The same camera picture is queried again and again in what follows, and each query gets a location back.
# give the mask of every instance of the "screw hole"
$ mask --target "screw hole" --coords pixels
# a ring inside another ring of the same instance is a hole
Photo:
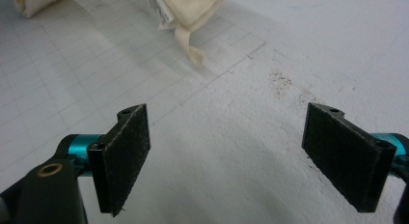
[[[62,169],[63,165],[61,163],[48,164],[40,168],[37,175],[41,178],[46,178],[60,172]]]

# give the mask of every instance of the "white cloth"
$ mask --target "white cloth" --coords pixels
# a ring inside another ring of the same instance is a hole
[[[175,37],[189,59],[197,66],[204,53],[190,45],[190,35],[202,27],[224,0],[148,0],[150,7],[162,16],[161,27],[175,27]]]
[[[57,0],[14,0],[14,7],[24,17],[31,18],[55,1]]]

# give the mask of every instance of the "white fabric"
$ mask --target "white fabric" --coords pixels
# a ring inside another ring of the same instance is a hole
[[[191,32],[202,27],[224,0],[163,0],[175,17],[175,36],[196,66],[201,66],[204,53],[190,46]]]
[[[148,0],[162,17],[159,29],[176,28],[175,37],[195,65],[203,63],[204,53],[190,45],[191,33],[202,27],[224,0]]]
[[[24,17],[31,18],[55,1],[57,0],[14,0],[14,7]]]

